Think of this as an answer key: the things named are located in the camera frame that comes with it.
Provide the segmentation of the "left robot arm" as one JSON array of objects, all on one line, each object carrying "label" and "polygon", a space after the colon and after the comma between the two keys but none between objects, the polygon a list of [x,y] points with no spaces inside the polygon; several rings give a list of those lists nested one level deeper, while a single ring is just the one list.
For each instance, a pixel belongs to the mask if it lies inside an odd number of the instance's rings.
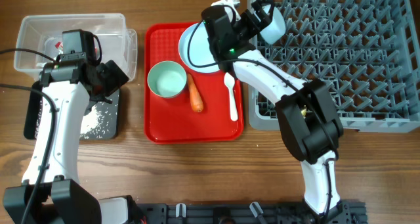
[{"label": "left robot arm", "polygon": [[7,188],[3,205],[15,223],[145,223],[132,196],[96,199],[78,181],[77,154],[85,114],[129,78],[112,60],[102,62],[99,39],[91,32],[62,34],[63,53],[39,76],[43,99],[30,164],[17,187]]}]

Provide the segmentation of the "light blue bowl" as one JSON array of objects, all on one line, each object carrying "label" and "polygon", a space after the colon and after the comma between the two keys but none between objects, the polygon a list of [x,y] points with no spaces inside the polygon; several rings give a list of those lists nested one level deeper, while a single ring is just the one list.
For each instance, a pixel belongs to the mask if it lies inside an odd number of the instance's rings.
[{"label": "light blue bowl", "polygon": [[272,21],[260,32],[260,35],[269,45],[273,45],[285,34],[285,32],[285,20],[280,10],[277,7],[274,7]]}]

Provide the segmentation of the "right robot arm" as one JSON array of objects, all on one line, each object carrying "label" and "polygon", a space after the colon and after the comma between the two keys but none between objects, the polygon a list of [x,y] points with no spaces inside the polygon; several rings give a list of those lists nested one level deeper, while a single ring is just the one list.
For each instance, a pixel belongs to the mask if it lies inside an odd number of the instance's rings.
[{"label": "right robot arm", "polygon": [[201,12],[209,51],[224,72],[255,88],[274,104],[282,140],[303,170],[304,201],[326,223],[338,214],[340,196],[334,163],[343,126],[326,84],[295,78],[267,60],[250,43],[260,35],[268,44],[286,31],[285,20],[272,0],[258,0],[238,14],[235,4],[218,1]]}]

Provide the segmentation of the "light blue plate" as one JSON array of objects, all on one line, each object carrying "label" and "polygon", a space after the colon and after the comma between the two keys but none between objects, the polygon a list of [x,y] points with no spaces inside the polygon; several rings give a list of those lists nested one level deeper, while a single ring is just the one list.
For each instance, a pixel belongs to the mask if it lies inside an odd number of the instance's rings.
[{"label": "light blue plate", "polygon": [[[210,74],[219,71],[218,65],[212,65],[204,68],[198,68],[191,65],[188,60],[188,42],[192,38],[192,32],[197,24],[193,24],[188,27],[181,35],[178,41],[178,53],[181,60],[187,67],[193,71]],[[190,60],[198,66],[215,63],[213,55],[209,49],[208,35],[205,29],[204,23],[201,23],[197,30],[194,32],[194,36],[190,43]]]}]

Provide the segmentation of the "red snack wrapper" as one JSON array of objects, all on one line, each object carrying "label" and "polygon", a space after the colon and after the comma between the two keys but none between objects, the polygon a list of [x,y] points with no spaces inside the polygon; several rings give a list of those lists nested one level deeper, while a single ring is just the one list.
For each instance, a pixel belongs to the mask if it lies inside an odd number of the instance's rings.
[{"label": "red snack wrapper", "polygon": [[58,52],[59,52],[60,54],[63,54],[63,53],[64,53],[64,48],[63,48],[63,44],[62,44],[62,42],[61,42],[61,41],[59,41],[59,42],[55,45],[55,47],[57,48],[57,50],[58,50]]}]

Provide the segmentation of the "orange carrot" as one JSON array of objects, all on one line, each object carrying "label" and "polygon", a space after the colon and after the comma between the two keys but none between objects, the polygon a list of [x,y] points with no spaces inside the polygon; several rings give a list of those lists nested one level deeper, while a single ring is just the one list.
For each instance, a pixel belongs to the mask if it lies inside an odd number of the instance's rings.
[{"label": "orange carrot", "polygon": [[203,110],[203,101],[191,74],[187,74],[187,85],[190,94],[190,105],[194,112]]}]

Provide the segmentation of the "white plastic spoon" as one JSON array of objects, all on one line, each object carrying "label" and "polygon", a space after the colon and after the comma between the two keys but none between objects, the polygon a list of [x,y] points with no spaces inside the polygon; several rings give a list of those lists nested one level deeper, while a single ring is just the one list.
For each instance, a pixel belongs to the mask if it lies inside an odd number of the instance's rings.
[{"label": "white plastic spoon", "polygon": [[235,79],[229,73],[225,73],[224,75],[224,84],[228,89],[229,95],[229,107],[230,107],[230,119],[235,122],[238,120],[238,111],[236,108],[236,100],[234,98],[234,86],[235,86]]}]

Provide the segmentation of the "green bowl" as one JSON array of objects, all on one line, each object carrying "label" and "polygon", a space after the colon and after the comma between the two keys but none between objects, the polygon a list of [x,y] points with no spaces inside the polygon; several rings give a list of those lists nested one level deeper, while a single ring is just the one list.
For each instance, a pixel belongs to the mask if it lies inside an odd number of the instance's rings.
[{"label": "green bowl", "polygon": [[147,76],[151,92],[166,99],[179,95],[184,90],[186,82],[185,69],[179,63],[168,60],[155,64]]}]

